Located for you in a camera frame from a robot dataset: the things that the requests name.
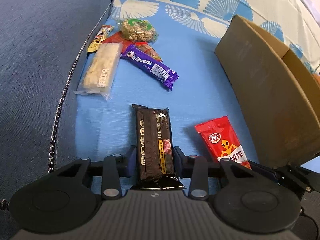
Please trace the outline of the dark brown chocolate bar wrapper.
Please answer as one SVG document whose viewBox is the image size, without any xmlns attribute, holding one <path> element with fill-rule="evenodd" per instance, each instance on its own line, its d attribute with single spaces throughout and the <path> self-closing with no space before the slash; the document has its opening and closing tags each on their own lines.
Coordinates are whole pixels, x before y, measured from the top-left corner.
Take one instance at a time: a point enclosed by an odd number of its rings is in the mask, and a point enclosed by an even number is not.
<svg viewBox="0 0 320 240">
<path fill-rule="evenodd" d="M 169 110 L 133 104 L 136 119 L 137 180 L 133 190 L 182 190 L 172 153 Z"/>
</svg>

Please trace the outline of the clear rice cracker bar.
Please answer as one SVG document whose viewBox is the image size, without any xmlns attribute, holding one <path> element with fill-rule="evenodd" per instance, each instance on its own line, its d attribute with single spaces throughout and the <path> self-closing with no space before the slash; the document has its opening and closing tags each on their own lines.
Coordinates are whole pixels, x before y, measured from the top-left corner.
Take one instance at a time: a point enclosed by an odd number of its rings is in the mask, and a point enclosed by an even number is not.
<svg viewBox="0 0 320 240">
<path fill-rule="evenodd" d="M 108 100 L 121 56 L 121 43 L 103 43 L 86 69 L 75 94 L 100 94 Z"/>
</svg>

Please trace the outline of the yellow cartoon snack stick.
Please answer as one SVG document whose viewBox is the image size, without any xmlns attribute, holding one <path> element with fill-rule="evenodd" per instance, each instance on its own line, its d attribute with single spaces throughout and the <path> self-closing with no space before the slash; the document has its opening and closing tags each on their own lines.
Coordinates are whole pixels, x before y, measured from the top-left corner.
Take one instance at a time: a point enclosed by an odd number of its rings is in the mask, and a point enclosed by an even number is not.
<svg viewBox="0 0 320 240">
<path fill-rule="evenodd" d="M 112 25 L 102 25 L 93 38 L 93 41 L 87 48 L 88 53 L 94 53 L 98 50 L 101 42 L 106 40 L 110 34 L 110 32 L 114 29 L 114 26 Z"/>
</svg>

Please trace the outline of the red spicy snack packet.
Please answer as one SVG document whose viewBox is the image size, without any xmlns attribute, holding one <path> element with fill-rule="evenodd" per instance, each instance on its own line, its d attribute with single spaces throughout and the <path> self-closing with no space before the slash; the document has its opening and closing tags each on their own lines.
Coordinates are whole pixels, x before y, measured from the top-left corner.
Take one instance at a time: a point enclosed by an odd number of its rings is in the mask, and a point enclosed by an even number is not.
<svg viewBox="0 0 320 240">
<path fill-rule="evenodd" d="M 195 129 L 201 136 L 215 162 L 228 158 L 251 169 L 228 116 L 195 125 Z"/>
</svg>

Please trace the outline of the purple Alpenliebe candy bar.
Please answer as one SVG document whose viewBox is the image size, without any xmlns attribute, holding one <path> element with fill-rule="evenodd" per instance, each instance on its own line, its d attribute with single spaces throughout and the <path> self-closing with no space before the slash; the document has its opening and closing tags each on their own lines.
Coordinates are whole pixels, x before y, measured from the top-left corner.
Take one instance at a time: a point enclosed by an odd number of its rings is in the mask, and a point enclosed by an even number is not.
<svg viewBox="0 0 320 240">
<path fill-rule="evenodd" d="M 179 78 L 179 75 L 174 70 L 142 52 L 134 44 L 126 48 L 121 58 L 131 62 L 142 71 L 154 77 L 169 90 L 172 90 L 174 82 Z"/>
</svg>

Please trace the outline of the brown cardboard box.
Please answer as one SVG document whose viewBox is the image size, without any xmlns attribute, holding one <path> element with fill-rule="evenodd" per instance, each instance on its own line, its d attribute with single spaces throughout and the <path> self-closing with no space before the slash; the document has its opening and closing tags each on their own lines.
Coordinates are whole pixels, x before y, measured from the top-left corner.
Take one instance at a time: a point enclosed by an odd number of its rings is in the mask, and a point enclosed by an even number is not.
<svg viewBox="0 0 320 240">
<path fill-rule="evenodd" d="M 236 15 L 215 48 L 259 163 L 302 165 L 319 155 L 319 82 L 272 34 Z"/>
</svg>

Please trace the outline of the red nut snack packet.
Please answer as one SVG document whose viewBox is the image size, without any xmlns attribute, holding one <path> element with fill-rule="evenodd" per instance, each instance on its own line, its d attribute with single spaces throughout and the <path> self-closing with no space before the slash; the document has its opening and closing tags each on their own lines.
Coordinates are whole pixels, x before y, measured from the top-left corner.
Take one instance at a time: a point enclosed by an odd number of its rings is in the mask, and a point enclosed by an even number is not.
<svg viewBox="0 0 320 240">
<path fill-rule="evenodd" d="M 152 48 L 152 46 L 148 44 L 148 42 L 136 42 L 135 45 L 140 51 L 149 55 L 156 61 L 162 62 L 162 58 L 160 57 L 160 55 Z"/>
</svg>

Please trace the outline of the flat red sachet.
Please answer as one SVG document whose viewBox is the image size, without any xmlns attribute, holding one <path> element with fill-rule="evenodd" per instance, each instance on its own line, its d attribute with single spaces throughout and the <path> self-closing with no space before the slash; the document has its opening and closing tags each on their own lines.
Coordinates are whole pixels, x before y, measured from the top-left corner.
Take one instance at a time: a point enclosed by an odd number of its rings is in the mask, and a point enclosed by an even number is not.
<svg viewBox="0 0 320 240">
<path fill-rule="evenodd" d="M 122 44 L 122 50 L 121 53 L 123 54 L 128 46 L 132 45 L 133 42 L 130 40 L 126 40 L 123 38 L 123 35 L 121 31 L 116 32 L 115 34 L 111 35 L 110 37 L 107 37 L 105 40 L 101 42 L 101 44 L 106 43 L 121 43 Z"/>
</svg>

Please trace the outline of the round peanut brittle packet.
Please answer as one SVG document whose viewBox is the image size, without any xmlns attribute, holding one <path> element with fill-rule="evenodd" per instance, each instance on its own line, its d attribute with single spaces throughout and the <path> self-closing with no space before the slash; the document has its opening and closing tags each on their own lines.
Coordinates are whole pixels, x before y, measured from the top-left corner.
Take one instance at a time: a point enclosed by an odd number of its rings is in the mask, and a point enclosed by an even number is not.
<svg viewBox="0 0 320 240">
<path fill-rule="evenodd" d="M 147 20 L 126 18 L 118 21 L 119 31 L 124 39 L 131 42 L 155 42 L 158 34 Z"/>
</svg>

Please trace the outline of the blue fan pattern cloth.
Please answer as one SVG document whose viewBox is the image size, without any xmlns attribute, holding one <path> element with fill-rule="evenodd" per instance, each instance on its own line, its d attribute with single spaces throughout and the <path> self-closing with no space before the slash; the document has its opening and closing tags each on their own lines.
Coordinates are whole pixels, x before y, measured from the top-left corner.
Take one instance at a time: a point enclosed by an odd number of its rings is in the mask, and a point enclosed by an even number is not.
<svg viewBox="0 0 320 240">
<path fill-rule="evenodd" d="M 228 116 L 247 157 L 254 144 L 234 91 L 214 53 L 233 16 L 240 15 L 283 41 L 306 68 L 319 73 L 319 0 L 114 0 L 107 23 L 148 20 L 153 48 L 179 79 L 172 90 L 129 61 L 120 60 L 109 99 L 78 95 L 78 158 L 124 154 L 136 142 L 132 104 L 170 111 L 173 142 L 187 154 L 209 156 L 195 125 Z"/>
</svg>

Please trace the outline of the blue denim cushion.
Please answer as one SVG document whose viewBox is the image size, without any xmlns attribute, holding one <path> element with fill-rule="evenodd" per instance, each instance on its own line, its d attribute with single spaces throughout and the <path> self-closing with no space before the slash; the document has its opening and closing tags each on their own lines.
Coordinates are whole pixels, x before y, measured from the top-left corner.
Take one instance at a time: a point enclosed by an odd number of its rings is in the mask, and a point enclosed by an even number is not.
<svg viewBox="0 0 320 240">
<path fill-rule="evenodd" d="M 13 194 L 76 158 L 75 90 L 113 0 L 1 0 L 1 239 Z"/>
</svg>

